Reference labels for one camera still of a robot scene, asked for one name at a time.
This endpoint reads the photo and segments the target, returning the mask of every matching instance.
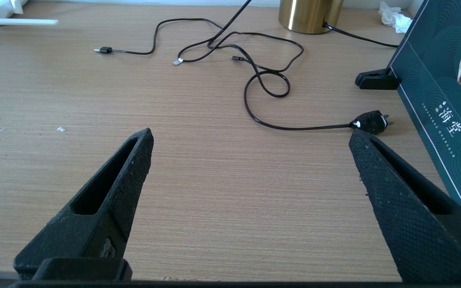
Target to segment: cable connector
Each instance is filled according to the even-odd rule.
[[[350,127],[376,135],[384,132],[387,126],[394,124],[387,122],[387,117],[389,115],[382,115],[378,110],[371,111],[357,116],[355,120],[350,122]]]
[[[110,54],[111,52],[113,52],[113,49],[111,49],[111,47],[101,47],[99,49],[94,49],[94,51],[102,54]]]
[[[245,61],[245,58],[239,57],[239,56],[232,56],[232,60],[236,60],[236,61]]]

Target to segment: wooden desk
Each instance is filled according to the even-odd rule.
[[[172,65],[214,27],[165,25],[150,56],[93,51],[148,50],[161,20],[223,24],[236,10],[31,3],[28,18],[60,24],[0,27],[0,277],[16,277],[14,256],[129,135],[150,127],[152,168],[126,250],[134,279],[400,280],[348,149],[351,130],[277,131],[252,121],[243,87],[253,70],[233,62],[232,49]],[[293,86],[287,98],[251,85],[254,112],[273,124],[307,126],[379,109],[395,121],[382,141],[443,188],[397,93],[355,87],[357,73],[386,66],[395,50],[336,33],[294,33],[277,13],[248,7],[231,27],[306,49],[285,73]],[[343,11],[338,27],[402,39],[376,11]],[[231,41],[272,68],[297,53],[264,38]],[[284,89],[274,77],[265,81]]]

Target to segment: white tissue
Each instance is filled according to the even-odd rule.
[[[406,33],[412,19],[400,14],[400,7],[389,7],[385,2],[380,2],[378,14],[382,15],[382,23],[396,29],[396,33]]]

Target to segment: brass lamp base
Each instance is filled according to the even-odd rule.
[[[299,33],[324,33],[323,23],[335,26],[342,7],[343,0],[281,0],[279,22]]]

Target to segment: white object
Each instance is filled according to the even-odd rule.
[[[58,20],[13,19],[14,13],[22,14],[22,6],[28,0],[0,0],[0,25],[56,25]]]
[[[400,7],[389,7],[385,2],[380,2],[378,14],[382,15],[382,23],[394,27],[396,33],[406,33],[412,24],[412,19],[400,12]]]

